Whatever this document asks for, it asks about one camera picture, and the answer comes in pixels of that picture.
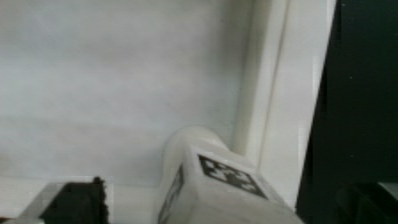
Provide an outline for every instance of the white panel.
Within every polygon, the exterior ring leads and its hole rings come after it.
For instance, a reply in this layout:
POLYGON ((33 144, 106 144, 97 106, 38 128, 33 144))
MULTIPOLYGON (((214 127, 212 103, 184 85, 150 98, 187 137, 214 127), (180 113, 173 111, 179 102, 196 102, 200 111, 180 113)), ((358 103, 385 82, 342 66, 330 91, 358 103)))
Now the white panel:
POLYGON ((230 143, 251 1, 0 1, 0 175, 154 186, 171 132, 230 143))
POLYGON ((287 6, 259 172, 294 207, 333 1, 291 0, 287 6))

